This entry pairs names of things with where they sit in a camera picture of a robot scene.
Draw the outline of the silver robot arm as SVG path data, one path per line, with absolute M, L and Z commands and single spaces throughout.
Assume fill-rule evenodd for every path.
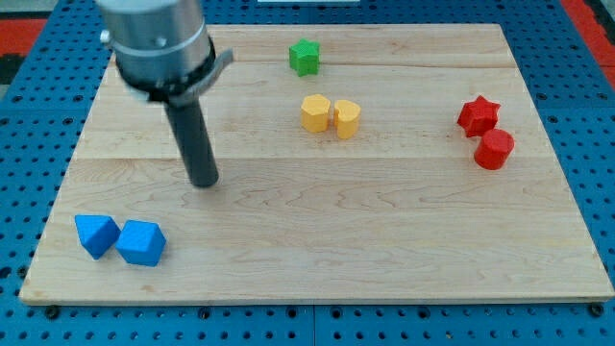
M 125 83 L 151 102 L 197 100 L 234 61 L 217 53 L 199 0 L 97 0 L 101 42 L 115 54 Z

